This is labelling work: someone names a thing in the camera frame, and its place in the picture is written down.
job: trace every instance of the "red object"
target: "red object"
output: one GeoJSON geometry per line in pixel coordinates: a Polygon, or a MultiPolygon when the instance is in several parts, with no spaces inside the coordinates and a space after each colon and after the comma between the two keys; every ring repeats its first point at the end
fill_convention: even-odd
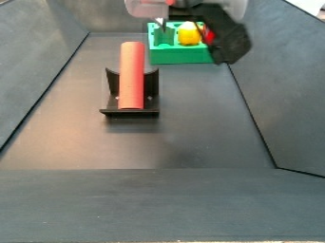
{"type": "Polygon", "coordinates": [[[143,109],[144,44],[125,42],[120,46],[117,109],[143,109]]]}
{"type": "Polygon", "coordinates": [[[204,44],[210,45],[212,43],[212,40],[215,39],[216,35],[214,32],[210,31],[207,26],[203,26],[203,35],[204,35],[204,44]]]}
{"type": "Polygon", "coordinates": [[[176,0],[166,0],[166,4],[170,6],[176,2],[176,0]]]}

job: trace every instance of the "yellow object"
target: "yellow object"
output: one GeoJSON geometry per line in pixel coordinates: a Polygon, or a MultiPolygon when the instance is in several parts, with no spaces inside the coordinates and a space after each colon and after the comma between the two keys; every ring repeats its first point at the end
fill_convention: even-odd
{"type": "Polygon", "coordinates": [[[178,41],[180,45],[198,45],[200,42],[200,34],[192,22],[186,21],[178,28],[178,41]]]}

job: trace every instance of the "red cylinder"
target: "red cylinder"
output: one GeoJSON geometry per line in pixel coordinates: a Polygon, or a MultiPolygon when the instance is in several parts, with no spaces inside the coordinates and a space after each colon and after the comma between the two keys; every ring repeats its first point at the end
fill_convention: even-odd
{"type": "Polygon", "coordinates": [[[120,46],[117,109],[143,109],[144,44],[125,42],[120,46]]]}

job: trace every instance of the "green object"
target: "green object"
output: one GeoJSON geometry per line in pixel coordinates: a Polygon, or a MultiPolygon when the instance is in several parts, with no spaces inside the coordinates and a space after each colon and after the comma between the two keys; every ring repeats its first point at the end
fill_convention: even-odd
{"type": "Polygon", "coordinates": [[[164,31],[162,28],[154,28],[154,46],[160,44],[175,45],[175,28],[166,27],[164,31]]]}
{"type": "Polygon", "coordinates": [[[166,33],[158,24],[148,23],[148,55],[151,65],[211,64],[212,58],[207,46],[200,42],[195,46],[182,46],[178,42],[178,27],[183,22],[167,22],[166,33]]]}

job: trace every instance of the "black stand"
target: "black stand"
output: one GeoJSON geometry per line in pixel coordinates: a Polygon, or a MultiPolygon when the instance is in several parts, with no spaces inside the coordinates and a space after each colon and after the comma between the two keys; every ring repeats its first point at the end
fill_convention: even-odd
{"type": "Polygon", "coordinates": [[[159,115],[159,70],[154,70],[144,74],[144,108],[143,109],[117,109],[117,94],[119,94],[119,73],[107,70],[108,86],[111,96],[105,109],[99,111],[111,117],[143,117],[159,115]]]}

